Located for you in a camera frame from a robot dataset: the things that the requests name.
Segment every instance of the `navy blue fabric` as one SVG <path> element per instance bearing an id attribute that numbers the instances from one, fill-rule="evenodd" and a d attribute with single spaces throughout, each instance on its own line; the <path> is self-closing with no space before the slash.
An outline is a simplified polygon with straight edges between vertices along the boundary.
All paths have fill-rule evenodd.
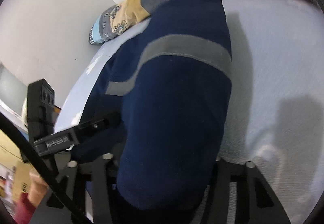
<path id="1" fill-rule="evenodd" d="M 125 130 L 127 141 L 117 189 L 139 210 L 190 210 L 199 204 L 220 148 L 231 94 L 231 81 L 218 69 L 163 55 L 142 66 L 130 93 L 104 95 L 109 81 L 124 82 L 132 76 L 147 44 L 168 34 L 208 39 L 231 54 L 221 0 L 171 0 L 157 9 L 142 34 L 107 62 L 81 118 L 120 108 L 124 123 L 116 132 Z"/>

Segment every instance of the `cardboard box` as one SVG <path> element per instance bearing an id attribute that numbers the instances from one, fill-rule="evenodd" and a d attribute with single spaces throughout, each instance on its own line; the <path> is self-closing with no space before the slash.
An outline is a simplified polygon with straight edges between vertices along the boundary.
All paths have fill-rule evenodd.
<path id="1" fill-rule="evenodd" d="M 12 200 L 17 201 L 21 193 L 28 193 L 30 190 L 29 172 L 33 169 L 31 164 L 25 164 L 22 161 L 17 163 L 14 184 L 12 188 Z"/>

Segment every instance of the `reflective strip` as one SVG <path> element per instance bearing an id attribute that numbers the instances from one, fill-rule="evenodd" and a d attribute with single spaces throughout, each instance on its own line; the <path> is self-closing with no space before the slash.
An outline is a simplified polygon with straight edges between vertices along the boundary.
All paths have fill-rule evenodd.
<path id="1" fill-rule="evenodd" d="M 192 58 L 223 72 L 231 79 L 232 59 L 229 52 L 216 42 L 191 35 L 168 35 L 149 43 L 143 50 L 134 74 L 125 82 L 109 82 L 106 94 L 123 96 L 135 86 L 144 63 L 161 55 Z"/>

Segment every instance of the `screw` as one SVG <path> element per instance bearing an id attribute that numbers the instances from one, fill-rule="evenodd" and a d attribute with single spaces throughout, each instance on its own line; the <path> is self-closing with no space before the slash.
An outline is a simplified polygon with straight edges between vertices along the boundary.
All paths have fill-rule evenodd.
<path id="1" fill-rule="evenodd" d="M 78 165 L 77 161 L 70 161 L 67 163 L 67 167 L 76 167 Z"/>
<path id="2" fill-rule="evenodd" d="M 113 154 L 107 153 L 107 154 L 104 154 L 104 155 L 102 156 L 102 159 L 104 159 L 104 160 L 110 160 L 110 159 L 112 159 L 113 157 L 114 157 Z"/>
<path id="3" fill-rule="evenodd" d="M 255 163 L 251 162 L 251 161 L 248 161 L 245 163 L 246 167 L 248 168 L 254 168 L 255 167 Z"/>

